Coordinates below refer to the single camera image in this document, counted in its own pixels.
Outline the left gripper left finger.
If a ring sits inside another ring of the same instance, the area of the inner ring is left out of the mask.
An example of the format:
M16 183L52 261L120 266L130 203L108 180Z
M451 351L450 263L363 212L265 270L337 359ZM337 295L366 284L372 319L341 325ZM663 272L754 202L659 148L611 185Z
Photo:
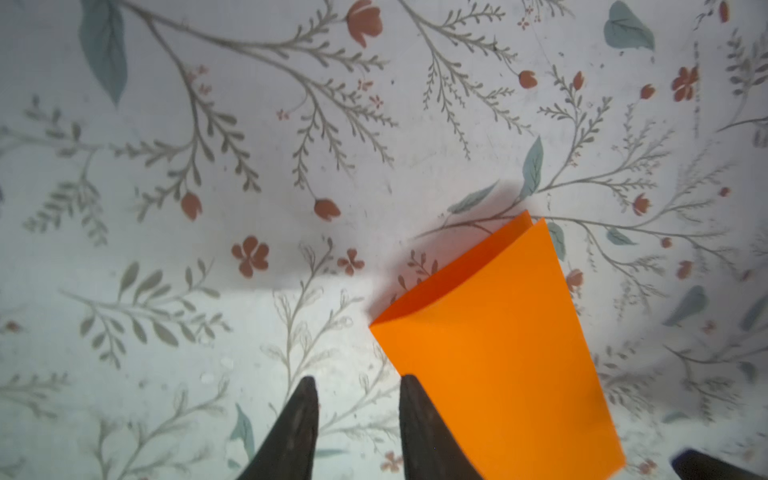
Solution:
M305 376L239 479L310 480L318 425L316 382Z

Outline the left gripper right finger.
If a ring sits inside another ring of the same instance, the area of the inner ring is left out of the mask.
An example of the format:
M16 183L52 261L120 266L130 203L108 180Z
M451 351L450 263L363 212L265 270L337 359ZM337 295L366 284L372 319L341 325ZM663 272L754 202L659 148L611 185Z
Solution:
M482 479L415 375L401 378L399 423L406 479Z

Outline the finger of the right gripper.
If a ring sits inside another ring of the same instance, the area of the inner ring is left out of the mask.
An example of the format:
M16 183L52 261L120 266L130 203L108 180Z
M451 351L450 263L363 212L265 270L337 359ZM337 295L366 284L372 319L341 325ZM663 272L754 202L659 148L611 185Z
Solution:
M737 467L695 449L679 453L671 461L682 480L767 480L766 476Z

